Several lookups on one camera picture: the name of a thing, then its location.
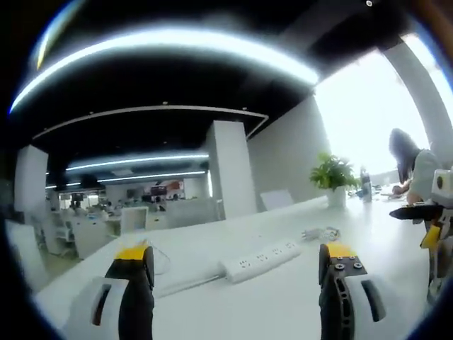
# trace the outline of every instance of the white pot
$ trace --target white pot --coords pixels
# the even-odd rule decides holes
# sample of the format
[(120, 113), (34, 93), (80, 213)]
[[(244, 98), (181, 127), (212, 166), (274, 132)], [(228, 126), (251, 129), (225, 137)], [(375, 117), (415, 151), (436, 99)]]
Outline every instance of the white pot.
[(332, 208), (344, 208), (346, 206), (346, 187), (339, 186), (335, 190), (327, 190), (328, 206)]

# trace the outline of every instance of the long dark hair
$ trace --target long dark hair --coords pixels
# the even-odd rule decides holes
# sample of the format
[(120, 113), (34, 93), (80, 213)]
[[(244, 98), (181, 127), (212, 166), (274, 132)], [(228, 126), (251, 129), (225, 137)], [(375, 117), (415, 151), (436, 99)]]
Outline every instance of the long dark hair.
[(393, 129), (390, 133), (389, 149), (398, 162), (399, 181), (404, 183), (414, 169), (420, 148), (409, 134), (401, 129)]

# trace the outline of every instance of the yellow robot part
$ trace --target yellow robot part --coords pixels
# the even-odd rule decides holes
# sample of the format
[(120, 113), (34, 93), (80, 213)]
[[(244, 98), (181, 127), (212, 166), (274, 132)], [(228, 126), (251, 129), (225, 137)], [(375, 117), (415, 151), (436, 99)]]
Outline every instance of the yellow robot part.
[(421, 249), (434, 249), (439, 242), (440, 236), (440, 227), (435, 225), (431, 225), (431, 228), (426, 233), (425, 237), (423, 237), (422, 243), (420, 244)]
[(123, 249), (117, 254), (115, 260), (143, 260), (144, 251), (147, 250), (147, 248), (147, 244), (138, 244), (137, 246)]
[(357, 256), (356, 253), (350, 249), (350, 247), (341, 243), (327, 243), (326, 246), (330, 257)]

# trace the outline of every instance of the power strip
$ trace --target power strip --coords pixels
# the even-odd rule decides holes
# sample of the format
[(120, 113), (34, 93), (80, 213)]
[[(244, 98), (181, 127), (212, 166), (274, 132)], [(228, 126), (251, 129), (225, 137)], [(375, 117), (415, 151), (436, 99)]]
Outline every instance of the power strip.
[(280, 264), (297, 257), (300, 253), (300, 246), (297, 246), (291, 240), (285, 240), (266, 247), (255, 254), (221, 261), (220, 266), (229, 281), (238, 283), (278, 267)]

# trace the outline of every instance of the water bottle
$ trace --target water bottle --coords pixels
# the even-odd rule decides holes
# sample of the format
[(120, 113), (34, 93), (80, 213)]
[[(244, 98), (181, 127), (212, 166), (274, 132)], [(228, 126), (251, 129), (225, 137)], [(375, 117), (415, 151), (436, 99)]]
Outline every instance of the water bottle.
[(362, 199), (364, 202), (372, 201), (372, 187), (368, 171), (364, 166), (360, 168), (360, 182), (362, 183)]

